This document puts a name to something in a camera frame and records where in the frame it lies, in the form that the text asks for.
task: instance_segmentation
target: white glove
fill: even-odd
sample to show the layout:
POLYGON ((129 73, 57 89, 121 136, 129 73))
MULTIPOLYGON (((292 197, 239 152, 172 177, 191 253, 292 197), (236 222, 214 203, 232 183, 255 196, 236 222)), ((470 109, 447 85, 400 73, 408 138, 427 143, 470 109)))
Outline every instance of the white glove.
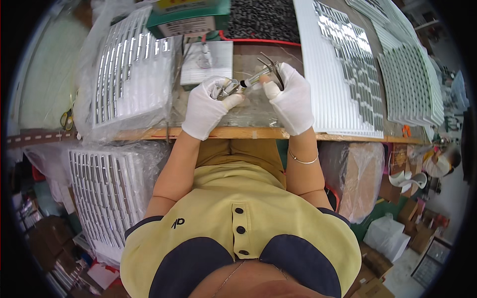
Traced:
POLYGON ((222 101, 212 99, 210 94, 215 84, 223 86, 229 79, 212 76, 194 88, 189 94, 186 119, 182 123, 182 130, 188 135, 204 141, 218 122, 234 106, 242 103, 245 96, 233 94, 222 101))
POLYGON ((280 65, 280 76, 285 85, 283 91, 268 76, 261 76, 260 82, 285 130, 290 135, 299 135, 315 123, 311 113, 310 83, 286 63, 280 65))

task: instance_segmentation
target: necklace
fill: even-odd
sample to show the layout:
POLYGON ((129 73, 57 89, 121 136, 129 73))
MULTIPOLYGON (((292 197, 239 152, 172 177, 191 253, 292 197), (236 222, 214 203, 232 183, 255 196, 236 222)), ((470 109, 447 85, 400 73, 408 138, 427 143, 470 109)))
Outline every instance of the necklace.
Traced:
MULTIPOLYGON (((246 260, 242 261, 242 263, 240 263, 240 265, 238 265, 237 268, 235 268, 235 270, 232 271, 232 273, 224 280, 224 282, 222 283, 222 285, 220 285, 220 287, 217 289, 217 291, 215 291, 215 293, 212 295, 212 298, 215 297, 215 295, 220 291, 220 289, 222 289, 222 287, 225 285, 225 283, 227 283, 228 279, 229 279, 230 277, 232 277, 232 275, 234 275, 234 273, 235 273, 235 272, 243 265, 243 263, 245 263, 245 262, 246 262, 246 260)), ((288 278, 288 276, 283 272, 282 269, 279 269, 279 268, 278 268, 277 266, 275 266, 275 265, 273 265, 273 266, 274 266, 278 271, 280 271, 280 272, 283 274, 283 276, 284 276, 287 280, 290 280, 290 279, 288 278)))

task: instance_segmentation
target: label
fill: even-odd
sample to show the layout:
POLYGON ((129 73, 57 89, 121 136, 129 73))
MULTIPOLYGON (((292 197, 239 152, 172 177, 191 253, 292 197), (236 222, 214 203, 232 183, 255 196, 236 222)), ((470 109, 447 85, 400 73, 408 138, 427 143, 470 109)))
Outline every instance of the label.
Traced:
POLYGON ((213 16, 197 17, 172 21, 158 25, 158 27, 166 37, 188 33, 209 32, 215 30, 215 20, 213 16))
POLYGON ((208 0, 160 0, 154 3, 160 14, 208 7, 208 0))

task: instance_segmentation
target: silver bracelet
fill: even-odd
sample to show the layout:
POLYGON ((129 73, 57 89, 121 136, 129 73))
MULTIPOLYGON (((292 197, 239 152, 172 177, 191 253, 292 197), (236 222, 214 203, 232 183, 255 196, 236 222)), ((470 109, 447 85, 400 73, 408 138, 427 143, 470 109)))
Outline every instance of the silver bracelet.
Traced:
POLYGON ((312 162, 307 162, 307 163, 306 163, 306 162, 302 162, 302 161, 298 160, 295 156, 293 156, 293 154, 292 154, 291 151, 290 151, 290 148, 288 148, 288 153, 290 153, 290 156, 291 156, 294 160, 296 160, 297 162, 299 162, 300 164, 312 164, 312 163, 316 162, 316 160, 318 159, 318 151, 317 151, 317 153, 316 153, 316 158, 315 158, 315 160, 312 161, 312 162))

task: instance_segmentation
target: yellow scissor handle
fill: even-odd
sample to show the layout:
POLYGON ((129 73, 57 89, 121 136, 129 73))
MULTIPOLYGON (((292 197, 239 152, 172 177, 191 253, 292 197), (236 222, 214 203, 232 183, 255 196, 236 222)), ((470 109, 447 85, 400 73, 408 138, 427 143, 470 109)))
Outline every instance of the yellow scissor handle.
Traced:
POLYGON ((61 115, 60 124, 67 131, 70 131, 73 128, 73 116, 71 110, 64 112, 63 115, 61 115))

